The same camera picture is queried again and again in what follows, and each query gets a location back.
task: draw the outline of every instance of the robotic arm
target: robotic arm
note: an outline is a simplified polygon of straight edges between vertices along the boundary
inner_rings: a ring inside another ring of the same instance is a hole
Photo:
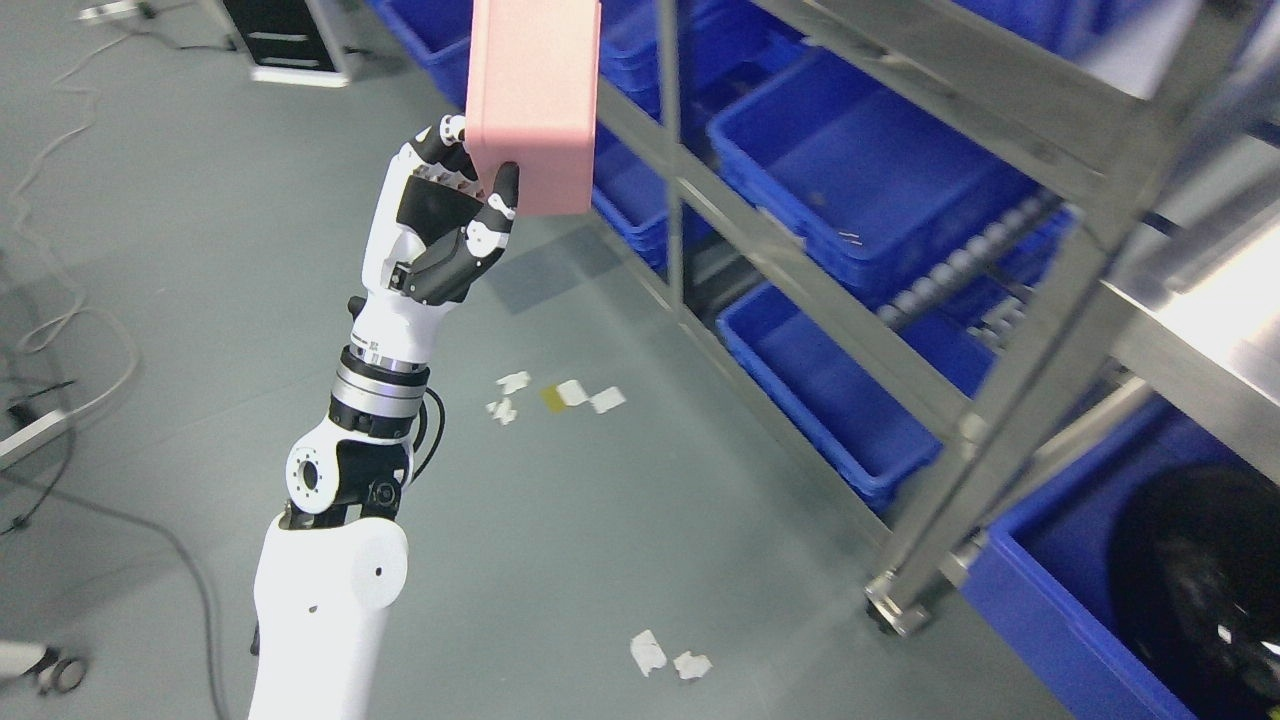
[[[392,603],[408,566],[394,523],[425,428],[435,332],[507,246],[518,169],[485,193],[445,115],[387,169],[329,413],[293,446],[289,501],[262,546],[253,600],[260,657],[250,720],[352,720],[369,706]]]

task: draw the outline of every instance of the white cable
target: white cable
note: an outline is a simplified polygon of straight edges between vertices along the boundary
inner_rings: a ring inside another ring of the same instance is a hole
[[[119,337],[120,343],[124,345],[124,348],[129,355],[128,365],[125,366],[124,373],[120,375],[118,380],[115,380],[115,383],[111,384],[111,387],[109,387],[105,392],[102,392],[93,400],[90,400],[84,405],[81,405],[79,407],[76,407],[74,410],[70,411],[72,418],[74,420],[81,420],[81,421],[90,413],[92,413],[95,409],[100,407],[104,402],[106,402],[108,398],[115,395],[115,392],[119,391],[122,387],[124,387],[124,383],[127,383],[129,378],[133,377],[133,374],[138,369],[141,352],[138,351],[138,346],[133,341],[133,337],[129,334],[128,329],[125,329],[124,324],[115,315],[100,307],[88,306],[88,295],[86,293],[84,287],[78,282],[76,282],[67,273],[65,265],[61,263],[61,260],[58,259],[56,255],[54,255],[52,242],[40,236],[35,229],[27,225],[27,220],[31,218],[31,202],[26,197],[23,197],[23,192],[26,192],[27,188],[36,182],[36,178],[40,177],[41,170],[44,170],[45,168],[45,160],[50,155],[52,155],[54,151],[56,151],[59,147],[65,145],[76,136],[93,127],[93,123],[97,122],[97,101],[101,99],[102,94],[93,87],[64,86],[63,82],[70,79],[72,76],[84,69],[84,67],[88,65],[88,63],[93,58],[101,55],[102,53],[110,50],[111,47],[115,47],[116,45],[124,42],[125,40],[129,40],[129,37],[131,36],[128,35],[120,36],[113,40],[111,42],[108,42],[106,45],[102,45],[97,50],[93,50],[83,59],[81,59],[79,63],[76,63],[76,65],[72,69],[58,76],[58,78],[50,83],[50,87],[55,92],[81,95],[84,97],[83,120],[78,127],[63,133],[52,142],[50,142],[44,150],[37,152],[36,156],[31,160],[31,165],[27,169],[27,174],[9,193],[9,205],[13,206],[13,209],[17,211],[17,217],[13,220],[14,233],[18,237],[23,238],[24,241],[27,241],[27,243],[36,250],[36,252],[40,255],[40,259],[45,263],[45,266],[49,268],[49,272],[58,279],[59,283],[61,283],[63,288],[65,288],[67,292],[70,293],[72,296],[70,309],[68,309],[65,313],[60,315],[56,315],[41,323],[35,329],[24,334],[22,340],[18,341],[17,346],[18,352],[22,352],[24,355],[35,355],[47,348],[58,338],[58,336],[61,334],[63,329],[67,328],[67,324],[70,323],[77,315],[96,315],[109,328],[111,328],[111,332],[114,332],[116,337]]]

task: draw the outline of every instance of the blue storage crate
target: blue storage crate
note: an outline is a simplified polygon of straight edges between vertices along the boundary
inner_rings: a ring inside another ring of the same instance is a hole
[[[941,443],[772,284],[716,322],[724,345],[867,505],[883,512],[897,486]],[[960,327],[929,314],[902,340],[966,395],[993,360]]]
[[[370,0],[435,87],[462,108],[471,63],[471,0]]]
[[[730,106],[708,135],[724,181],[870,306],[1036,187],[827,51]]]
[[[740,64],[691,96],[686,95],[682,118],[691,131],[685,145],[705,158],[709,145],[701,128],[707,122],[801,54],[797,37],[773,29],[758,58]],[[657,115],[657,110],[650,114]],[[662,270],[667,266],[668,215],[662,177],[604,127],[598,127],[595,135],[591,204],[650,268]],[[686,247],[694,247],[710,229],[698,213],[684,213]]]
[[[1196,720],[1115,637],[1111,528],[1147,480],[1239,459],[1156,400],[989,530],[961,593],[1076,717]]]
[[[1053,213],[1006,252],[996,266],[1015,282],[1037,284],[1057,254],[1059,242],[1075,227],[1075,213],[1070,209],[1064,208]],[[979,275],[943,302],[940,310],[968,328],[977,324],[988,310],[1006,297],[1009,291],[1004,286],[987,275]]]
[[[655,0],[602,0],[600,73],[645,110],[657,110],[658,15]],[[700,87],[755,56],[772,18],[748,0],[692,0],[680,45]]]
[[[667,266],[666,183],[603,126],[595,129],[591,205],[645,264],[654,270]],[[698,213],[684,213],[686,247],[708,232],[710,225]]]
[[[1094,35],[1102,36],[1124,24],[1151,5],[1151,0],[1103,0],[1093,23]]]

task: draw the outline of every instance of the cable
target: cable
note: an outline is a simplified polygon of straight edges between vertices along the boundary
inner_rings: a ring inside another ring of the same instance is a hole
[[[422,474],[422,470],[426,470],[428,464],[430,464],[431,459],[435,457],[435,451],[440,448],[440,438],[444,437],[444,401],[440,400],[440,396],[431,388],[426,388],[426,395],[435,401],[435,407],[440,415],[435,421],[435,438],[431,441],[431,450],[426,451],[426,457],[422,459],[422,464],[417,466],[417,470],[413,470],[413,477],[410,482],[416,480],[417,477]],[[426,407],[426,401],[422,401],[422,407]]]
[[[18,347],[17,347],[18,352],[23,355],[35,355],[47,348],[58,338],[58,336],[61,334],[63,329],[67,328],[67,324],[70,323],[77,315],[97,316],[116,334],[116,337],[120,340],[120,343],[124,345],[124,348],[128,352],[128,364],[120,378],[115,383],[113,383],[105,392],[70,411],[72,418],[77,421],[83,420],[90,413],[100,407],[104,402],[106,402],[108,398],[110,398],[113,395],[115,395],[115,392],[118,392],[122,387],[124,387],[124,384],[129,380],[129,378],[133,377],[134,372],[137,372],[138,363],[141,360],[141,354],[138,351],[138,346],[133,341],[133,337],[124,328],[124,324],[115,318],[115,315],[108,313],[106,310],[88,306],[88,295],[84,291],[84,287],[78,282],[76,282],[67,273],[67,268],[54,255],[52,242],[45,237],[41,237],[38,233],[36,233],[32,228],[27,225],[27,222],[31,218],[32,208],[31,202],[23,196],[23,193],[27,191],[28,187],[31,187],[32,183],[36,182],[36,178],[40,177],[40,173],[45,167],[45,160],[55,150],[65,145],[72,138],[79,136],[88,128],[93,127],[93,123],[97,122],[97,102],[101,99],[102,94],[97,88],[64,86],[63,83],[70,79],[70,77],[74,76],[76,73],[84,69],[84,67],[88,65],[88,63],[93,58],[101,55],[102,53],[106,53],[111,47],[115,47],[116,45],[128,40],[129,37],[131,36],[124,35],[122,37],[118,37],[108,42],[106,45],[102,45],[97,50],[91,51],[88,55],[84,55],[84,58],[81,59],[81,61],[76,63],[76,65],[73,65],[65,73],[58,76],[58,78],[55,78],[50,83],[50,87],[55,92],[81,95],[84,97],[83,119],[78,127],[60,135],[47,146],[45,146],[44,150],[37,152],[36,156],[32,159],[31,165],[27,168],[27,174],[23,176],[22,181],[19,181],[18,184],[13,188],[13,191],[9,192],[9,205],[13,206],[13,209],[15,210],[15,217],[13,220],[14,233],[18,237],[23,238],[36,250],[41,260],[45,263],[45,266],[49,268],[50,273],[58,279],[58,282],[61,283],[63,288],[67,290],[67,292],[70,293],[72,296],[72,304],[69,310],[38,324],[35,329],[24,334],[22,340],[18,341]]]
[[[200,603],[202,607],[204,623],[205,623],[205,662],[207,665],[207,671],[209,671],[209,694],[214,705],[214,714],[218,717],[218,720],[230,720],[232,715],[227,710],[225,693],[221,687],[221,675],[218,671],[218,633],[214,626],[214,592],[210,588],[209,582],[205,580],[204,573],[200,571],[200,566],[196,564],[195,556],[192,556],[191,551],[187,550],[187,547],[182,543],[180,539],[178,539],[178,536],[175,536],[173,530],[161,525],[160,523],[155,523],[152,520],[147,520],[146,518],[140,518],[137,515],[131,515],[128,512],[115,510],[113,507],[106,507],[105,505],[99,505],[90,500],[84,500],[79,496],[55,489],[54,484],[56,484],[58,479],[61,477],[61,469],[64,469],[65,465],[70,462],[70,450],[72,448],[68,446],[67,460],[64,461],[63,468],[59,469],[59,475],[55,477],[54,480],[47,486],[42,486],[40,483],[28,480],[26,478],[20,478],[13,474],[13,471],[10,470],[0,471],[0,478],[4,478],[10,483],[26,488],[41,489],[42,500],[45,497],[55,497],[58,500],[61,500],[63,502],[76,505],[83,510],[97,512],[100,515],[113,518],[122,523],[128,523],[131,525],[151,530],[157,536],[163,537],[173,547],[174,552],[178,553],[178,557],[182,560],[182,564],[187,568],[187,571],[191,574],[192,580],[195,580],[196,591],[200,593]]]
[[[178,41],[175,41],[174,38],[169,37],[168,35],[164,35],[163,32],[160,32],[157,29],[142,29],[142,28],[138,28],[138,27],[131,27],[131,26],[124,24],[123,20],[108,20],[108,24],[110,24],[115,29],[118,29],[120,32],[125,32],[125,33],[128,33],[128,35],[131,35],[133,37],[150,37],[151,40],[155,40],[155,41],[160,42],[161,45],[164,45],[165,47],[168,47],[170,50],[218,50],[219,53],[234,53],[236,51],[236,46],[233,44],[228,44],[228,45],[179,45]]]
[[[67,475],[67,466],[72,464],[72,454],[76,451],[76,428],[74,427],[67,428],[65,436],[67,436],[67,454],[63,456],[63,461],[58,465],[58,471],[54,474],[54,479],[50,480],[47,486],[45,486],[44,492],[40,493],[40,497],[31,506],[31,510],[23,512],[22,515],[18,515],[9,523],[8,528],[0,530],[0,537],[26,529],[27,525],[31,524],[32,515],[35,515],[36,511],[40,510],[40,506],[44,505],[46,500],[49,500],[49,495],[54,492],[54,488],[58,486],[58,483],[63,479],[64,475]]]
[[[413,452],[422,447],[426,439],[426,400],[417,405],[417,433],[413,436]]]

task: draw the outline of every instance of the metal shelf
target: metal shelf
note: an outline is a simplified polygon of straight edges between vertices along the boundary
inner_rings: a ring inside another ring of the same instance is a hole
[[[667,181],[671,283],[650,290],[805,466],[833,473],[685,307],[678,218],[687,204],[943,441],[918,492],[895,509],[893,532],[873,533],[884,539],[868,597],[905,634],[925,616],[918,602],[940,566],[1061,429],[1107,360],[1132,306],[1100,279],[1193,132],[1206,127],[1197,110],[1221,87],[1262,0],[1201,4],[1149,100],[948,0],[753,0],[1083,210],[1083,228],[1062,241],[973,402],[680,143],[677,0],[657,1],[664,126],[608,82],[598,106],[600,120]]]
[[[1142,105],[946,0],[754,3],[1074,202]]]
[[[622,259],[623,264],[640,281],[640,283],[659,302],[666,305],[667,284],[654,274],[622,238],[608,228],[607,223],[600,223],[608,231],[605,237],[613,251]],[[769,434],[787,450],[796,460],[797,470],[808,477],[819,478],[826,487],[841,488],[840,495],[850,500],[850,516],[854,527],[873,544],[881,544],[888,537],[888,527],[867,505],[847,489],[844,478],[831,466],[829,462],[813,447],[804,434],[791,423],[791,420],[778,409],[773,400],[760,389],[760,386],[746,374],[746,370],[737,364],[728,350],[713,332],[690,311],[687,307],[669,307],[681,329],[689,334],[694,343],[703,351],[717,372],[728,382],[730,387],[742,400],[746,407],[755,415]]]
[[[1280,482],[1280,170],[1106,286],[1137,313],[1114,354]]]
[[[946,436],[969,405],[950,380],[870,310],[831,279],[796,238],[753,208],[684,146],[672,155],[662,126],[607,82],[599,118],[627,147],[673,183],[739,252],[778,286],[920,423]]]

